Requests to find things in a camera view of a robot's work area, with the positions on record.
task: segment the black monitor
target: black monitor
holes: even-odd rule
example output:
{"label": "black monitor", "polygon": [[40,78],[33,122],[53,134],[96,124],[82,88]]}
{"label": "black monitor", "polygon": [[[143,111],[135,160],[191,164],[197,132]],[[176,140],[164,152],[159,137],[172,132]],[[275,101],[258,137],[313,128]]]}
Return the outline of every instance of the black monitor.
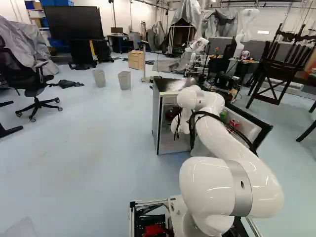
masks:
{"label": "black monitor", "polygon": [[100,11],[96,6],[44,6],[49,30],[57,40],[102,40]]}

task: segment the red component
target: red component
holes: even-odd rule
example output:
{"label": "red component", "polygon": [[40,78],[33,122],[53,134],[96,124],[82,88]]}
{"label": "red component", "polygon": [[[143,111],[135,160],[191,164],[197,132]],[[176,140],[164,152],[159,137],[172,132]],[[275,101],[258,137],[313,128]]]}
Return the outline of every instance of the red component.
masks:
{"label": "red component", "polygon": [[143,234],[143,237],[156,236],[163,233],[164,230],[161,228],[160,225],[150,225],[145,226],[145,233]]}

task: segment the pole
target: pole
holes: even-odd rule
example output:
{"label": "pole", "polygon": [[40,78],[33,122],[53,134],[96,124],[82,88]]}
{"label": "pole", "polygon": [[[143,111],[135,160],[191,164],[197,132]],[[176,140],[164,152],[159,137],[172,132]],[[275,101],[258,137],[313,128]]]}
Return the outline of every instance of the pole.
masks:
{"label": "pole", "polygon": [[116,27],[117,26],[117,21],[116,21],[116,19],[115,19],[115,10],[114,10],[114,2],[112,2],[112,7],[113,7],[113,15],[114,15],[114,27]]}
{"label": "pole", "polygon": [[133,23],[132,23],[132,0],[129,1],[129,13],[130,13],[130,27],[131,27],[131,31],[133,31]]}
{"label": "pole", "polygon": [[143,80],[146,80],[146,45],[143,45],[144,64],[143,64]]}

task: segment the white robotic arm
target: white robotic arm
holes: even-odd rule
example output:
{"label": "white robotic arm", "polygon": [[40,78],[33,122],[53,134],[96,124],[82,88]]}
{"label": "white robotic arm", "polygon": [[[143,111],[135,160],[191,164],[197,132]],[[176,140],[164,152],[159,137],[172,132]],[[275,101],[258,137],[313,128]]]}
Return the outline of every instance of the white robotic arm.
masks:
{"label": "white robotic arm", "polygon": [[[224,98],[190,86],[179,92],[183,108],[178,132],[188,133],[191,110],[219,115]],[[178,116],[171,124],[175,132]],[[234,216],[267,218],[276,215],[284,195],[272,171],[247,147],[236,140],[224,125],[209,116],[196,123],[201,142],[218,158],[192,157],[180,170],[180,188],[195,224],[209,236],[221,236]]]}

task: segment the electronics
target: electronics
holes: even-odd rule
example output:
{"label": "electronics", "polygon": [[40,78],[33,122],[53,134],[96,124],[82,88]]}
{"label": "electronics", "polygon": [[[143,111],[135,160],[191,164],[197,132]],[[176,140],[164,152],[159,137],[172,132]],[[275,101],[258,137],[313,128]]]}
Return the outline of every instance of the electronics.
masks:
{"label": "electronics", "polygon": [[235,84],[235,80],[232,76],[226,75],[223,72],[216,74],[214,85],[218,89],[231,90]]}
{"label": "electronics", "polygon": [[44,6],[56,40],[102,40],[100,11],[96,6]]}
{"label": "electronics", "polygon": [[111,33],[123,33],[123,27],[111,27]]}

